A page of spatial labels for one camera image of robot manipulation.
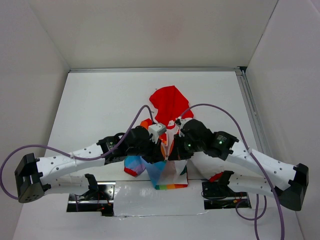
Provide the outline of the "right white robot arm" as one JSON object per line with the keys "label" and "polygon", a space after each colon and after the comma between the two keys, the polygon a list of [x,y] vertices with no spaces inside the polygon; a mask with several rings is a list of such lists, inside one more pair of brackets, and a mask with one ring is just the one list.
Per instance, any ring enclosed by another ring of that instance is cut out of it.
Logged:
{"label": "right white robot arm", "polygon": [[247,192],[268,197],[277,196],[279,204],[289,210],[301,211],[309,185],[309,168],[299,163],[281,162],[253,148],[237,137],[212,132],[201,121],[178,118],[179,131],[174,135],[170,160],[187,160],[195,153],[204,153],[225,163],[236,164],[255,176],[222,169],[218,190],[223,196]]}

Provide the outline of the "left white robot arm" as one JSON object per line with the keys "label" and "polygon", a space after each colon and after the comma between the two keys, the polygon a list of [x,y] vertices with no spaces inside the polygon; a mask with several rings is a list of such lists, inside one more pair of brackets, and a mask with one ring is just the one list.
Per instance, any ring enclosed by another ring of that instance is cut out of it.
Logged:
{"label": "left white robot arm", "polygon": [[49,194],[64,193],[92,200],[99,193],[94,175],[73,176],[73,173],[122,162],[131,156],[150,163],[162,162],[165,156],[160,136],[166,131],[160,123],[148,128],[136,126],[126,134],[107,136],[67,155],[36,158],[32,153],[26,154],[14,172],[18,201],[25,204]]}

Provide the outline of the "rainbow striped kids jacket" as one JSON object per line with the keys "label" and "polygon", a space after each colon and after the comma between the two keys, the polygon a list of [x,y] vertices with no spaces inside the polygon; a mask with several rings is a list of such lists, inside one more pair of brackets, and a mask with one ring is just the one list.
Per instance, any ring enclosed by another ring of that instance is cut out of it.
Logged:
{"label": "rainbow striped kids jacket", "polygon": [[155,120],[166,126],[166,132],[159,137],[165,160],[151,164],[142,157],[128,156],[124,160],[124,172],[133,177],[147,172],[156,190],[186,188],[189,185],[188,160],[193,161],[197,157],[193,155],[185,160],[168,160],[168,157],[174,135],[180,133],[180,127],[175,124],[175,120],[189,107],[189,101],[174,85],[157,89],[149,97],[149,101],[157,110]]}

